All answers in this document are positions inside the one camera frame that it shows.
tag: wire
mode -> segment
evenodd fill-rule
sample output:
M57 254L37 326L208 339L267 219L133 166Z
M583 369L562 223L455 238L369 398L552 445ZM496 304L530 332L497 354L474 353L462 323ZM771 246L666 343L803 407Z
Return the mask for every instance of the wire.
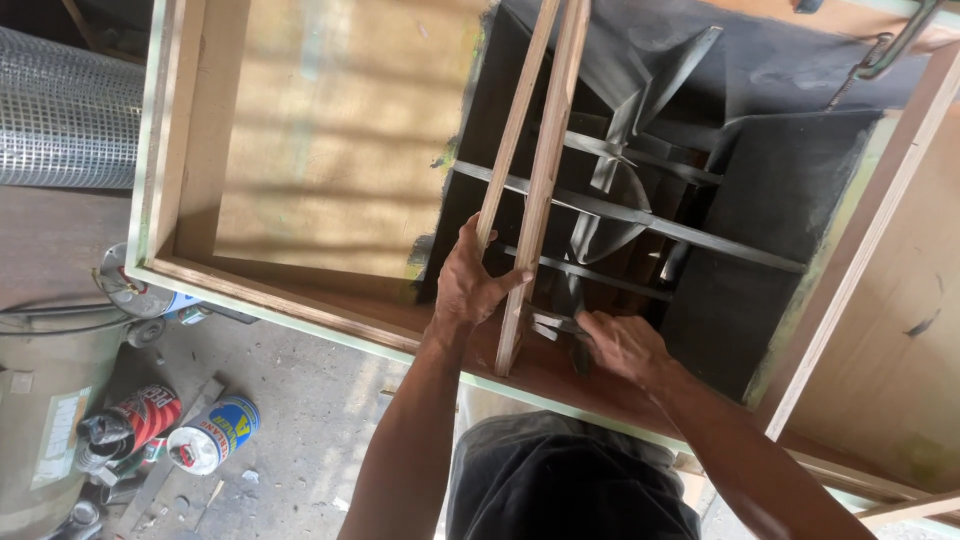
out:
M87 333L91 331L100 331L100 330L109 330L111 328L122 327L128 323L133 322L135 319L132 317L123 317L116 321L105 323L102 325L97 325L94 327L86 328L77 328L71 330L57 330L57 331L0 331L0 337L54 337L59 335L76 335L78 333Z
M70 313L89 313L91 311L106 311L116 308L113 304L86 304L83 306L63 307L25 307L22 309L6 309L0 311L0 317L38 317L42 315L68 315Z

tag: right hand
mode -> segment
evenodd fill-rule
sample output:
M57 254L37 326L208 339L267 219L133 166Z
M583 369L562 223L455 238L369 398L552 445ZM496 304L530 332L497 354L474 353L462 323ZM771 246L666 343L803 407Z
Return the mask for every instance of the right hand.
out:
M641 388L646 389L660 368L674 361L663 338L642 317L581 311L577 323L593 338L587 345L597 363Z

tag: grid mesh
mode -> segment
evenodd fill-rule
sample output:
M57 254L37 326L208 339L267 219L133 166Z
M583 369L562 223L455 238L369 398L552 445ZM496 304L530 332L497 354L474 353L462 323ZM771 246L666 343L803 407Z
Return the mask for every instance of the grid mesh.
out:
M0 184L132 187L144 68L0 28Z

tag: metal tank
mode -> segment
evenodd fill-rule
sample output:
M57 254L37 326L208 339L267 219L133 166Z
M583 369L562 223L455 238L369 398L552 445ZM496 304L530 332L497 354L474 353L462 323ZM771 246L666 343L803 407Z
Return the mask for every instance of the metal tank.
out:
M100 407L130 318L114 307L7 313L0 313L0 540L21 540L53 532L80 495L75 427ZM30 333L90 327L100 329Z

